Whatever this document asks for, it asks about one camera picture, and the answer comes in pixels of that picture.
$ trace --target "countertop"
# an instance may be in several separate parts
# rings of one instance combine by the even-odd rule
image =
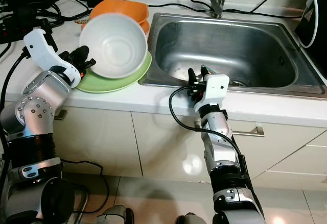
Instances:
[[[151,4],[163,4],[169,0],[134,0]],[[62,15],[70,16],[83,11],[81,6],[69,1],[59,4]],[[208,16],[207,13],[198,13],[177,7],[150,8],[148,17],[151,23],[153,15],[157,12],[193,16]],[[224,19],[244,19],[255,21],[279,22],[286,26],[294,36],[296,20],[283,20],[278,18],[224,13]],[[53,38],[58,46],[58,53],[71,52],[78,47],[80,25],[66,22],[53,29]],[[0,45],[2,51],[7,44]],[[0,86],[14,61],[23,48],[23,41],[13,43],[10,50],[0,59]],[[6,93],[7,101],[19,99],[25,85],[36,77],[41,69],[32,59],[23,60],[14,72]],[[64,103],[66,106],[110,109],[132,112],[170,114],[168,107],[169,95],[174,88],[144,86],[135,83],[120,91],[104,94],[91,94],[74,89],[71,96]],[[174,111],[177,115],[194,116],[191,102],[185,95],[178,95],[173,100]],[[228,91],[223,101],[230,119],[255,122],[281,123],[286,125],[312,126],[327,128],[327,99],[297,98],[278,95],[263,95]]]

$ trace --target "floor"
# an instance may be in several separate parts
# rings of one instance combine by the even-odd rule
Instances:
[[[105,186],[99,176],[69,174],[66,177],[89,188],[86,211],[101,205]],[[136,224],[174,224],[177,216],[188,212],[212,223],[214,209],[208,184],[127,177],[107,177],[107,181],[110,197],[106,206],[98,213],[84,214],[81,223],[94,223],[97,215],[117,204],[134,211]],[[327,192],[268,188],[256,188],[255,191],[267,224],[327,223]]]

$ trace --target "green plate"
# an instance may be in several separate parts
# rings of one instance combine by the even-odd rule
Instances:
[[[148,52],[142,67],[131,76],[121,79],[108,79],[95,74],[89,69],[87,70],[85,77],[77,86],[77,89],[90,93],[106,93],[124,89],[134,84],[145,75],[151,65],[151,61],[152,57]]]

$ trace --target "cabinet handle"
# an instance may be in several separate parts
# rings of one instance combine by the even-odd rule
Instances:
[[[63,120],[67,115],[67,110],[60,110],[59,114],[55,116],[55,120]]]
[[[254,136],[254,137],[265,137],[264,128],[261,126],[255,127],[250,132],[243,132],[243,131],[233,131],[233,135],[238,136]]]

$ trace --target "stainless steel sink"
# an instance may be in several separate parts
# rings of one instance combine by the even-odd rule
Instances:
[[[141,84],[184,86],[201,65],[230,77],[229,90],[327,98],[327,88],[282,24],[156,13]]]

